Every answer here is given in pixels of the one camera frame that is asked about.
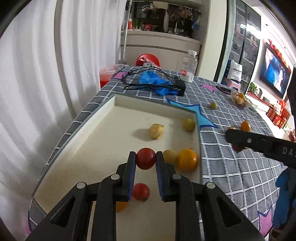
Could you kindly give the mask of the blue gloved right hand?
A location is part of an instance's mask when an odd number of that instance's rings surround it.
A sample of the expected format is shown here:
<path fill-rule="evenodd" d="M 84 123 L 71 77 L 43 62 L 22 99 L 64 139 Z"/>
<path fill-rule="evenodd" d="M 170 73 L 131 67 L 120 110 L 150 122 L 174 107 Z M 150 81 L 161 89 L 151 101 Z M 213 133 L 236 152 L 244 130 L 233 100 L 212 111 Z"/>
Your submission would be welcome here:
<path fill-rule="evenodd" d="M 280 228 L 281 225 L 287 222 L 288 211 L 292 198 L 292 189 L 288 187 L 288 182 L 292 180 L 294 169 L 286 168 L 278 176 L 276 187 L 280 188 L 280 193 L 276 201 L 276 207 L 273 215 L 273 225 L 275 228 Z"/>

